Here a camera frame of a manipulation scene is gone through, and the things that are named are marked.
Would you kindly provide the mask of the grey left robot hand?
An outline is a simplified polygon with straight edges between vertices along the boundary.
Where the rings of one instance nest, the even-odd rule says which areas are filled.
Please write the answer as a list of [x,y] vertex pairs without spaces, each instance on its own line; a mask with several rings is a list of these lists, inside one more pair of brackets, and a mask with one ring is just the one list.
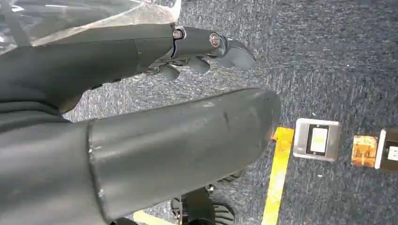
[[108,225],[229,176],[264,151],[279,96],[245,88],[156,109],[70,122],[106,83],[204,57],[251,68],[239,41],[173,24],[89,28],[0,56],[0,222]]

